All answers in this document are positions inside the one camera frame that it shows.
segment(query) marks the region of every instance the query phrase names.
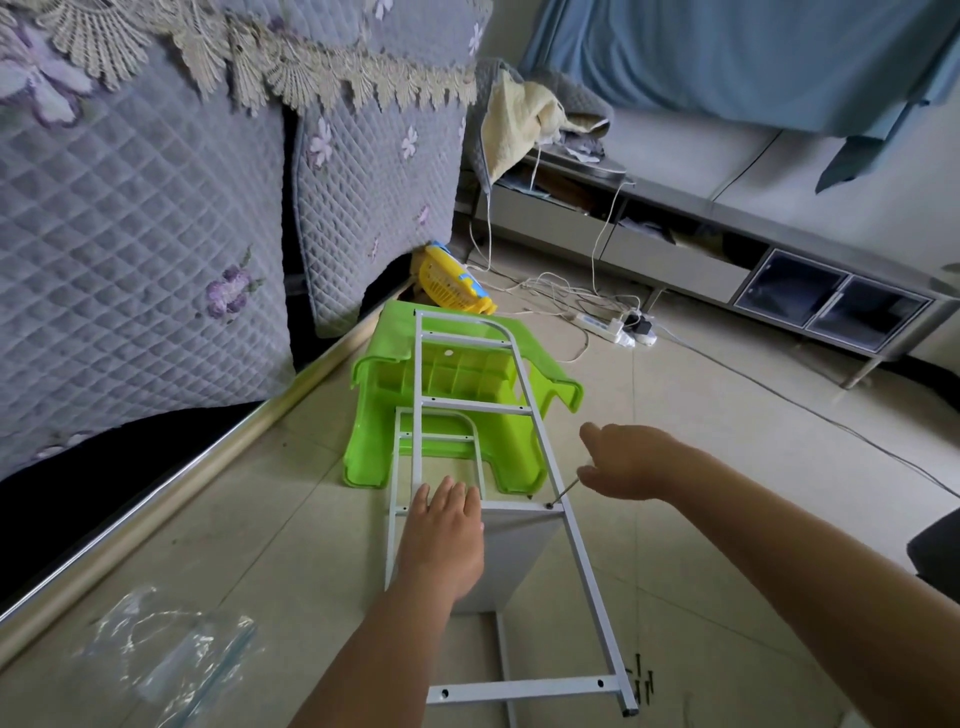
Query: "cabinet leg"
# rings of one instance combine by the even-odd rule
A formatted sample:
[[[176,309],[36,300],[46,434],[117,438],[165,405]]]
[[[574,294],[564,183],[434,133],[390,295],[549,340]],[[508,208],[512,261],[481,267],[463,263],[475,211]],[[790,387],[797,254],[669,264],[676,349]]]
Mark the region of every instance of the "cabinet leg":
[[[853,387],[855,387],[857,384],[860,383],[860,379],[862,379],[864,376],[868,375],[870,372],[876,369],[876,365],[879,364],[881,361],[882,359],[879,356],[875,356],[873,359],[870,359],[862,367],[856,370],[856,372],[854,372],[853,374],[848,376],[846,379],[844,379],[843,384],[841,384],[840,386],[843,387],[844,389],[852,389]]]
[[[660,294],[665,290],[666,288],[662,285],[654,288],[650,292],[650,295],[647,296],[647,300],[643,302],[643,306],[640,307],[640,310],[643,311],[643,313],[650,313],[650,309],[654,307],[654,303],[657,302]]]

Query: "clear plastic bag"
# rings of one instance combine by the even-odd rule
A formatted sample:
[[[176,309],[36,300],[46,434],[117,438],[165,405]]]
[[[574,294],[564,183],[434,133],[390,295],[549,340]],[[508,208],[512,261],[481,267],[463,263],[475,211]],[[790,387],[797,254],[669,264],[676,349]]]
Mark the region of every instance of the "clear plastic bag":
[[[75,667],[105,711],[122,704],[125,726],[181,728],[236,679],[254,629],[249,617],[189,611],[142,587],[100,619]]]

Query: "metal frame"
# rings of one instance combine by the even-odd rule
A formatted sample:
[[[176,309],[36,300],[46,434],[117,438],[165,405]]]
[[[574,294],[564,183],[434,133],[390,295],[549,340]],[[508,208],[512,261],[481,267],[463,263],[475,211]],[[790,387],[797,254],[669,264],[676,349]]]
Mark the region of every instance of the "metal frame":
[[[537,512],[551,518],[562,519],[566,529],[567,538],[572,546],[574,560],[577,564],[577,571],[580,573],[581,583],[584,591],[587,593],[587,602],[593,617],[594,627],[600,638],[600,644],[603,648],[604,658],[610,674],[591,675],[584,677],[566,677],[547,680],[511,680],[510,671],[507,665],[506,642],[503,630],[502,615],[496,613],[497,643],[500,652],[500,665],[503,680],[491,683],[466,683],[461,685],[440,685],[430,688],[427,695],[427,705],[443,705],[453,703],[474,703],[486,701],[504,701],[506,703],[508,723],[513,728],[515,717],[512,700],[529,697],[549,697],[556,695],[574,695],[596,692],[606,692],[616,694],[620,710],[624,716],[634,716],[638,712],[636,698],[633,687],[630,683],[627,670],[624,667],[623,660],[620,657],[620,650],[616,644],[616,637],[610,624],[610,618],[607,616],[607,610],[603,604],[603,598],[600,595],[600,589],[597,586],[596,578],[590,567],[587,557],[587,550],[584,546],[583,538],[580,535],[580,529],[577,527],[576,518],[573,515],[573,509],[570,506],[569,498],[562,496],[564,483],[561,480],[560,469],[557,467],[557,461],[547,439],[546,429],[540,411],[537,409],[534,399],[533,388],[530,379],[527,376],[526,368],[520,356],[516,339],[509,329],[491,319],[478,319],[467,317],[455,313],[447,313],[441,310],[417,309],[414,311],[416,317],[416,333],[414,340],[414,393],[413,407],[398,407],[395,418],[395,437],[393,464],[391,467],[390,478],[390,512],[388,514],[387,528],[387,559],[386,559],[386,577],[384,588],[390,585],[394,573],[394,560],[396,550],[396,518],[407,514],[407,507],[397,507],[396,491],[397,477],[399,471],[399,453],[400,441],[404,439],[412,440],[412,467],[411,467],[411,496],[415,484],[422,482],[423,460],[422,446],[424,440],[464,440],[474,444],[474,453],[476,457],[476,468],[478,484],[480,486],[481,499],[483,500],[484,513],[490,512]],[[424,319],[439,319],[443,321],[456,321],[473,325],[488,326],[499,332],[502,339],[490,339],[484,337],[463,336],[460,334],[440,333],[437,331],[424,330]],[[423,395],[422,378],[422,344],[424,341],[437,342],[440,344],[449,344],[453,346],[471,346],[485,347],[509,350],[514,356],[516,365],[516,375],[520,382],[523,392],[524,405],[499,404],[496,402],[482,402],[476,400],[454,400],[448,398],[425,397]],[[477,436],[476,426],[473,421],[462,414],[466,410],[493,412],[503,415],[524,415],[531,417],[534,422],[534,429],[537,432],[537,438],[540,442],[540,448],[546,461],[547,471],[550,481],[553,484],[554,492],[560,499],[552,508],[548,508],[543,503],[521,502],[521,501],[496,501],[487,500],[486,485],[483,476],[483,461],[481,457],[480,443]],[[402,414],[413,414],[413,430],[405,432],[400,429],[400,417]],[[423,431],[422,418],[424,413],[443,415],[447,417],[457,417],[470,423],[471,435],[442,435],[439,433],[430,433]]]

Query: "blue fabric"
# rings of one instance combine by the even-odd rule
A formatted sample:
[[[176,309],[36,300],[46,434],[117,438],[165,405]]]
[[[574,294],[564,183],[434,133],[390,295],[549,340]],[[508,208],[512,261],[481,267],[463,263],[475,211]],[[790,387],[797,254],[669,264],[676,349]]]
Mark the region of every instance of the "blue fabric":
[[[854,137],[840,182],[946,97],[958,26],[957,0],[545,0],[520,71],[563,71],[617,107]]]

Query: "yellow plastic basket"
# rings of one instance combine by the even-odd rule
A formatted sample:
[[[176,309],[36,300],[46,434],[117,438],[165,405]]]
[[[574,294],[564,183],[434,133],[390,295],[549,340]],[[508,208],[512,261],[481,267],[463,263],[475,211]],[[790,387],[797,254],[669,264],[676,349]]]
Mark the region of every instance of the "yellow plastic basket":
[[[420,285],[434,303],[454,311],[495,312],[496,303],[444,244],[434,241],[423,251],[425,256],[420,265]]]

